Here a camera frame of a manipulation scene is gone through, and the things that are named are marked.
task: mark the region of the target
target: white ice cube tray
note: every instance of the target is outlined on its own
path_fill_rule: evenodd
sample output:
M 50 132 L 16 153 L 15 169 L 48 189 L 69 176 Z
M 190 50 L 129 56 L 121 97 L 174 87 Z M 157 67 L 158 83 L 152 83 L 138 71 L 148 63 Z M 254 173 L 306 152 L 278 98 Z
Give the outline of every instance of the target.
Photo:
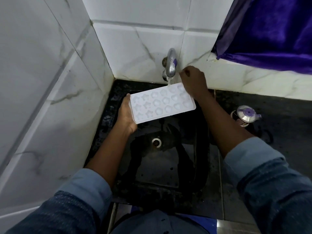
M 130 107 L 137 124 L 196 109 L 182 83 L 131 94 Z

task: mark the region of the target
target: purple curtain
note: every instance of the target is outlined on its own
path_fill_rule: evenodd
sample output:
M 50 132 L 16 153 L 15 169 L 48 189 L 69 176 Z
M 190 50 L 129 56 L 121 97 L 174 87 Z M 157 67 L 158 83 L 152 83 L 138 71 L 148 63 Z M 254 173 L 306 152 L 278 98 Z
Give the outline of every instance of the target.
M 312 74 L 312 0 L 252 0 L 230 46 L 217 58 Z

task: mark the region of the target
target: denim sleeve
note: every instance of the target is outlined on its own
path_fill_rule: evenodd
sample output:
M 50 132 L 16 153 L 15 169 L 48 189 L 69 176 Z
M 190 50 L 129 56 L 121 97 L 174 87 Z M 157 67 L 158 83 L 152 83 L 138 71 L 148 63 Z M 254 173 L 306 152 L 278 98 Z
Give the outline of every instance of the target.
M 96 233 L 111 197 L 109 185 L 99 174 L 81 169 L 7 233 Z
M 254 137 L 224 162 L 261 233 L 312 233 L 312 182 L 290 169 L 282 154 Z

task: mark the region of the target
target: person's left hand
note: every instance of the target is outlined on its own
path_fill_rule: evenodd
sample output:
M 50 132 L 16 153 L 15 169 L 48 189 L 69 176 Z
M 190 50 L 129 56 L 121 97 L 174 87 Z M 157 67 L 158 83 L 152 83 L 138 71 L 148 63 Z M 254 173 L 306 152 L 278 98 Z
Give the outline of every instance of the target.
M 121 103 L 121 106 L 119 108 L 116 124 L 118 123 L 119 125 L 125 126 L 125 128 L 129 130 L 129 132 L 132 134 L 133 132 L 137 130 L 138 125 L 135 124 L 132 118 L 129 101 L 130 101 L 130 94 L 127 94 L 127 96 L 124 97 Z

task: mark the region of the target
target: chrome faucet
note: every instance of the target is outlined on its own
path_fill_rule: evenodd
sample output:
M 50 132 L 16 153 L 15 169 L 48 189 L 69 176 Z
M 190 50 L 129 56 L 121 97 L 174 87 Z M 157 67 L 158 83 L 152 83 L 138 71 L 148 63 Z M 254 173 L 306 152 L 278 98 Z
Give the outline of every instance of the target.
M 163 59 L 163 79 L 165 81 L 170 80 L 176 74 L 177 69 L 177 53 L 174 48 L 170 48 L 167 57 Z

